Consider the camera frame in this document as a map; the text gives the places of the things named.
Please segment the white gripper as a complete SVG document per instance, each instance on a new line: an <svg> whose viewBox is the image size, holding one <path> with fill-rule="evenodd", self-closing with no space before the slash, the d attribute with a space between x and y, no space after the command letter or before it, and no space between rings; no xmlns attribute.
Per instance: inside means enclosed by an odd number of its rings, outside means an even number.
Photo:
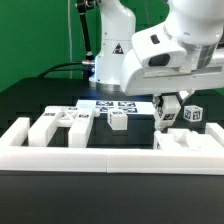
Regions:
<svg viewBox="0 0 224 224"><path fill-rule="evenodd" d="M192 73L179 73L167 67L143 68L133 50L129 51L122 65L121 90L128 96L178 93L181 105L195 90L224 87L224 49L218 49L210 63ZM164 104L161 95L154 95L155 109Z"/></svg>

